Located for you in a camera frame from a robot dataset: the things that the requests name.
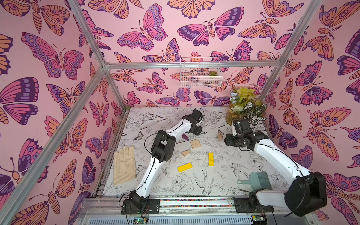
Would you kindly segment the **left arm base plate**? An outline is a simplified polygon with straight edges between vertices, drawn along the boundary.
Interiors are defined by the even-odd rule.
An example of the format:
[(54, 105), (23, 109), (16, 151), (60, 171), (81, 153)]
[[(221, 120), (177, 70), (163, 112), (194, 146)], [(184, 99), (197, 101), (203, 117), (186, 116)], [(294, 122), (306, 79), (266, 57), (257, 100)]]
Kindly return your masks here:
[(135, 215), (135, 214), (159, 214), (160, 200), (147, 199), (136, 203), (132, 200), (125, 200), (122, 204), (121, 215)]

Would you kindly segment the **natural wooden rectangular block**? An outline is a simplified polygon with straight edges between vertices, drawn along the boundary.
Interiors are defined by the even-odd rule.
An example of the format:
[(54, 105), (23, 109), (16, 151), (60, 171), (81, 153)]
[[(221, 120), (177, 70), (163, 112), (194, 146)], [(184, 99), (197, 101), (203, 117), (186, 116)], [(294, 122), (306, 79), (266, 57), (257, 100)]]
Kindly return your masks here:
[(200, 141), (199, 140), (192, 140), (190, 141), (191, 145), (200, 145)]

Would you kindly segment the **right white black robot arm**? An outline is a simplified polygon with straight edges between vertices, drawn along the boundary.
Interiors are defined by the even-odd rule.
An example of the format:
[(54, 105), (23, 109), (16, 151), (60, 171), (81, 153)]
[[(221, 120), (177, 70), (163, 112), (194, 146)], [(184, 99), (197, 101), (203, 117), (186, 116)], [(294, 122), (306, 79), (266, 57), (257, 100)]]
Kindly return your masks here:
[(252, 187), (245, 205), (251, 212), (273, 212), (275, 207), (288, 209), (302, 217), (327, 205), (326, 181), (320, 172), (304, 168), (282, 150), (262, 131), (253, 131), (247, 120), (232, 120), (232, 132), (225, 137), (227, 146), (252, 151), (266, 159), (285, 179), (288, 190), (270, 189), (264, 172), (255, 172), (238, 184)]

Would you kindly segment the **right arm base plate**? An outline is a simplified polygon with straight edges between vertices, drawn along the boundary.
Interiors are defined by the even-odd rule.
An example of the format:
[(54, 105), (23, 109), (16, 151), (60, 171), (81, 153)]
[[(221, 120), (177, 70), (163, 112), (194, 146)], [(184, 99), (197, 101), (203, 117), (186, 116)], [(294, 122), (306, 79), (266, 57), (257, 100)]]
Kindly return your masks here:
[(248, 198), (233, 198), (232, 204), (237, 213), (270, 213), (274, 212), (273, 206), (263, 206), (253, 196)]

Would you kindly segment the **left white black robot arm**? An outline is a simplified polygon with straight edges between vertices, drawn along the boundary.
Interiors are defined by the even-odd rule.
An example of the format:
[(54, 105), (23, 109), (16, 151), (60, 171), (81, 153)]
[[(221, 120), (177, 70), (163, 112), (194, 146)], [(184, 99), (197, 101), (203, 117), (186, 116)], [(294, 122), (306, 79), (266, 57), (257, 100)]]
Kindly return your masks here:
[(149, 166), (138, 187), (128, 197), (132, 206), (136, 207), (139, 211), (146, 207), (152, 186), (163, 164), (171, 159), (176, 141), (183, 138), (185, 133), (199, 135), (203, 129), (200, 126), (203, 119), (204, 111), (200, 108), (195, 108), (191, 114), (183, 116), (181, 121), (174, 127), (165, 131), (160, 130), (156, 133), (150, 149), (151, 159)]

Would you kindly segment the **purple triangular block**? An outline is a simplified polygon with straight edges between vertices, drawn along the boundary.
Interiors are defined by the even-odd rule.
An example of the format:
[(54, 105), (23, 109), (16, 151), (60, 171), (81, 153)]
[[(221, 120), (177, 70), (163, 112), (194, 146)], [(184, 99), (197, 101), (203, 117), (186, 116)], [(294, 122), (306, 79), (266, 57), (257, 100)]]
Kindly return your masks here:
[(182, 134), (182, 138), (189, 142), (189, 138), (186, 136), (186, 134)]

